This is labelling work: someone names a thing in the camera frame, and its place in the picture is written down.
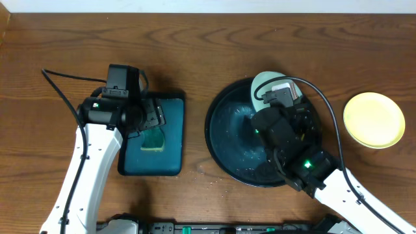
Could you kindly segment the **green yellow sponge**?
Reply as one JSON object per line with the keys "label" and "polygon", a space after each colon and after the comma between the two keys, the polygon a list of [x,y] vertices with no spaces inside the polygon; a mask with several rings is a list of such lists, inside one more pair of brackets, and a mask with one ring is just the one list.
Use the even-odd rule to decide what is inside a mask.
{"label": "green yellow sponge", "polygon": [[165,136],[160,127],[147,129],[141,133],[143,142],[142,151],[162,151],[165,146]]}

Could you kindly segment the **yellow plate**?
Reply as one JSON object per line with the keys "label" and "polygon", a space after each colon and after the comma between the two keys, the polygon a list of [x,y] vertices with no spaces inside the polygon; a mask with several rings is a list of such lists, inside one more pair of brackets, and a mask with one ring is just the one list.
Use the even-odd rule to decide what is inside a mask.
{"label": "yellow plate", "polygon": [[395,145],[406,129],[400,107],[389,97],[376,92],[360,93],[347,101],[343,122],[356,142],[372,149]]}

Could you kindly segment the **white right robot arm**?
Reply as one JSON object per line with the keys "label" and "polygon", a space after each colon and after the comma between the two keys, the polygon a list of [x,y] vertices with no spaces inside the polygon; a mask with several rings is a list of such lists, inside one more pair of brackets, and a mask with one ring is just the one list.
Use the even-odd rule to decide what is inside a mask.
{"label": "white right robot arm", "polygon": [[322,128],[313,107],[267,107],[251,123],[268,163],[294,190],[305,192],[348,220],[361,233],[414,233],[372,195],[341,161],[322,147]]}

